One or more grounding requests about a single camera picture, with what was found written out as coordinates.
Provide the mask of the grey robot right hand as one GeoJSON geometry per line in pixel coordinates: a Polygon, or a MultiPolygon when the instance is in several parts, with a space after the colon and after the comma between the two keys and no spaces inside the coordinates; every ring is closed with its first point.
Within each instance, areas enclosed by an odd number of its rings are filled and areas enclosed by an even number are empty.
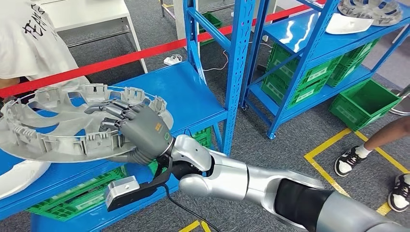
{"type": "Polygon", "coordinates": [[[135,149],[110,157],[113,162],[130,162],[148,165],[164,154],[173,142],[163,119],[144,103],[131,105],[119,99],[106,100],[89,106],[86,114],[104,111],[116,117],[104,118],[99,131],[118,130],[135,149]]]}

